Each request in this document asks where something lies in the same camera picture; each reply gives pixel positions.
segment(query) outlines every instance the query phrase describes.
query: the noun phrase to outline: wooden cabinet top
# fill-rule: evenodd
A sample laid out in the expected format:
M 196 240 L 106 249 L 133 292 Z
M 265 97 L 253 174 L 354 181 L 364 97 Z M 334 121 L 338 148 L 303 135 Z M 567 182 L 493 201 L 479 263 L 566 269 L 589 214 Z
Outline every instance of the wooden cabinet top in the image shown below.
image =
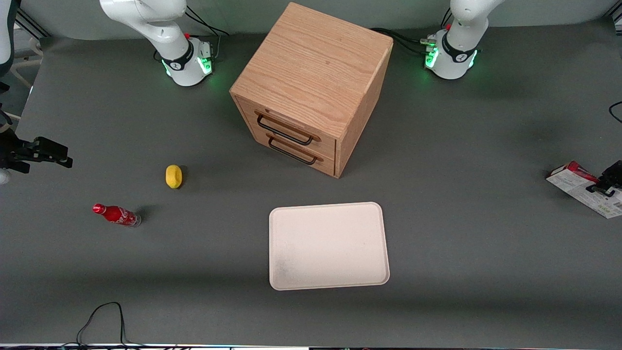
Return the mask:
M 231 88 L 340 139 L 393 41 L 290 2 Z

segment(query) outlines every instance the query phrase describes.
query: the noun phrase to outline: cardboard box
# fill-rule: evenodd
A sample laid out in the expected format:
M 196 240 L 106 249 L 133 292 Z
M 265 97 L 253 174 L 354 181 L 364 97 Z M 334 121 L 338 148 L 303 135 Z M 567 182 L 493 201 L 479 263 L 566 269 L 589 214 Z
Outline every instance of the cardboard box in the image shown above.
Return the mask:
M 596 184 L 598 178 L 575 161 L 553 170 L 547 181 L 607 219 L 622 215 L 622 191 L 616 190 L 613 197 L 606 197 L 586 190 Z

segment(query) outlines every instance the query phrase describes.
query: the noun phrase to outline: bottle cap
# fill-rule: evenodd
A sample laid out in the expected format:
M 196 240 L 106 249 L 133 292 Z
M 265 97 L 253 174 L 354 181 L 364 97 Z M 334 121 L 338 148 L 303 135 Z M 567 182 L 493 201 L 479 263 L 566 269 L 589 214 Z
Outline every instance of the bottle cap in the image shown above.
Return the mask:
M 97 203 L 93 206 L 93 212 L 96 214 L 104 214 L 106 212 L 106 206 Z

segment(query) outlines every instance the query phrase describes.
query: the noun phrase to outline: drawer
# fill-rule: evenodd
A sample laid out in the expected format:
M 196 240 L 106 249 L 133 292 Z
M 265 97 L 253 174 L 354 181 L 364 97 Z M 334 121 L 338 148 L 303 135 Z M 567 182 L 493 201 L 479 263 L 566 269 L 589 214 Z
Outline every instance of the drawer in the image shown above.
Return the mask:
M 278 113 L 245 98 L 237 97 L 237 99 L 242 114 L 249 126 L 253 128 L 253 133 L 261 129 L 322 156 L 335 158 L 335 139 L 321 133 L 308 132 L 303 126 L 294 126 L 284 122 L 284 118 L 279 117 Z
M 253 128 L 255 140 L 266 147 L 293 158 L 302 164 L 319 170 L 327 175 L 335 175 L 335 160 L 320 154 L 314 154 L 302 146 L 291 143 L 286 139 L 270 132 L 262 132 L 259 128 Z

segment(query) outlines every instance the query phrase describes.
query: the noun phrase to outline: black metal handle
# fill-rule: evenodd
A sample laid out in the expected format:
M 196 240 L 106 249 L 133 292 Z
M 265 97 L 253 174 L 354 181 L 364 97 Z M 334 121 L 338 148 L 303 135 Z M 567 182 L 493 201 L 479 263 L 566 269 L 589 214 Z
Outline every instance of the black metal handle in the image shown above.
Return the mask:
M 306 165 L 313 165 L 313 164 L 315 164 L 315 161 L 317 160 L 317 157 L 313 157 L 313 160 L 306 161 L 306 160 L 296 156 L 295 154 L 291 154 L 291 153 L 287 152 L 286 150 L 284 150 L 282 148 L 278 148 L 277 146 L 274 146 L 272 144 L 272 141 L 274 141 L 274 138 L 270 138 L 270 140 L 268 140 L 268 145 L 270 146 L 270 148 L 272 148 L 273 150 L 275 150 L 275 151 L 277 151 L 279 153 L 282 153 L 282 154 L 284 154 L 286 156 L 294 158 L 294 159 L 296 159 L 297 161 L 299 161 L 301 163 L 304 163 Z
M 313 136 L 309 136 L 309 139 L 307 141 L 302 141 L 302 140 L 298 140 L 297 138 L 291 137 L 288 134 L 285 134 L 285 133 L 283 133 L 283 132 L 281 132 L 279 130 L 276 130 L 273 127 L 267 126 L 267 125 L 261 123 L 261 120 L 264 118 L 264 115 L 262 115 L 260 113 L 258 113 L 258 114 L 259 114 L 259 117 L 257 118 L 257 124 L 259 124 L 259 126 L 261 126 L 262 128 L 264 128 L 266 130 L 269 130 L 269 131 L 271 131 L 271 132 L 273 132 L 273 133 L 275 133 L 275 134 L 277 134 L 279 136 L 283 136 L 284 138 L 288 139 L 289 141 L 296 142 L 297 144 L 301 144 L 302 146 L 308 146 L 311 143 L 311 141 L 313 141 Z

